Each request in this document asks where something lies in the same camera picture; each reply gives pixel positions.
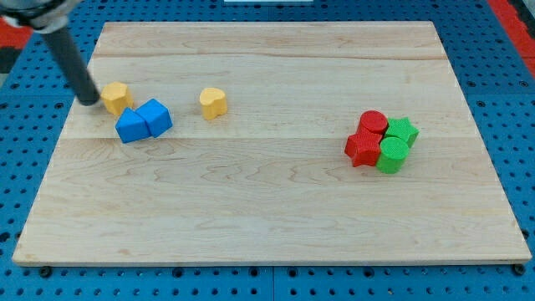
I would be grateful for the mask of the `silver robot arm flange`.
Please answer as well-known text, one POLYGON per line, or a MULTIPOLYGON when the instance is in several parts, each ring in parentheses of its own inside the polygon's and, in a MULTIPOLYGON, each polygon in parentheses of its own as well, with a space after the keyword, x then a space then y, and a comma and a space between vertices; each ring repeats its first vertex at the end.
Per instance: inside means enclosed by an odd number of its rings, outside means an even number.
POLYGON ((1 0, 1 17, 12 27, 48 34, 64 28, 69 14, 80 3, 81 0, 1 0))

